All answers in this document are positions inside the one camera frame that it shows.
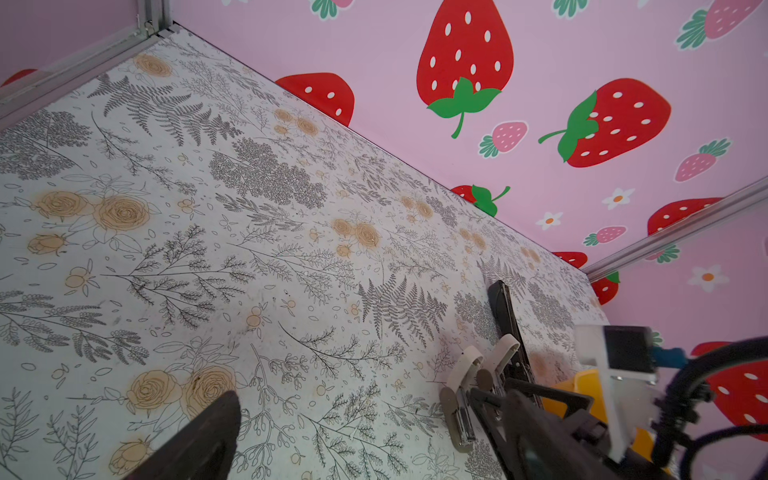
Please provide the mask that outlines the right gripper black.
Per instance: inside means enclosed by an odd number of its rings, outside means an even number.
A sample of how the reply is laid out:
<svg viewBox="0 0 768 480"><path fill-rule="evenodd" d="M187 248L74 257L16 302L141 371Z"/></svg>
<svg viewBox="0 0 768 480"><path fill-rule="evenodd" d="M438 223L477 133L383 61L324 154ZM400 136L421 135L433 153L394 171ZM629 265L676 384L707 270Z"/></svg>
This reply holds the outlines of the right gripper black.
<svg viewBox="0 0 768 480"><path fill-rule="evenodd" d="M476 377L472 382L468 406L503 475L511 479L500 453L506 445L502 402L517 391L558 418L615 479L668 479L676 449L683 451L679 478L691 478L694 460L712 438L692 439L685 429L697 422L697 405L714 397L707 384L714 373L713 354L688 359L679 349L660 349L644 327L580 326L575 340L579 359L597 369L604 419L592 414L597 400L592 395L508 379L505 393L497 396L480 390Z"/></svg>

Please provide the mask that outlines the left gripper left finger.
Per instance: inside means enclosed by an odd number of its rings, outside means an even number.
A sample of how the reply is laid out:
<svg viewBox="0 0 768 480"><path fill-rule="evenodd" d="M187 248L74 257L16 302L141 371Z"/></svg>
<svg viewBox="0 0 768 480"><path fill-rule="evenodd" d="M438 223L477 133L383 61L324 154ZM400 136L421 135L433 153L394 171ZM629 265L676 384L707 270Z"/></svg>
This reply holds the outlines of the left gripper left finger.
<svg viewBox="0 0 768 480"><path fill-rule="evenodd" d="M226 391L125 479L227 479L240 426L239 397Z"/></svg>

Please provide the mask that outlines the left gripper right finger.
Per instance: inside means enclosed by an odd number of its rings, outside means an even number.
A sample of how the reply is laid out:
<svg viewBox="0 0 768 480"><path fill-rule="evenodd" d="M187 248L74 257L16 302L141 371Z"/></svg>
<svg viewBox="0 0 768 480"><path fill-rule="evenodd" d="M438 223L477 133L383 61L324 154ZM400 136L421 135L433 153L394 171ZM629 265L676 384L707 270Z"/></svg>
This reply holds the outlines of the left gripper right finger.
<svg viewBox="0 0 768 480"><path fill-rule="evenodd" d="M506 445L500 449L511 479L615 479L561 425L517 391L502 402Z"/></svg>

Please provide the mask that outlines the long black stapler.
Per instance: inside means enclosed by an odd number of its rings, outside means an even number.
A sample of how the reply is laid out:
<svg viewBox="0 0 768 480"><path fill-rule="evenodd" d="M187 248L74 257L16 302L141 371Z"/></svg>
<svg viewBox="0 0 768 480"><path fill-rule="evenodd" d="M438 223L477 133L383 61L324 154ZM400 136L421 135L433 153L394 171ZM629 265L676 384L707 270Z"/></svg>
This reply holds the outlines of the long black stapler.
<svg viewBox="0 0 768 480"><path fill-rule="evenodd" d="M500 391L508 379L533 384L530 359L517 323L509 286L502 280L487 290L491 313L500 333L497 343L486 361L486 369L493 374L493 390Z"/></svg>

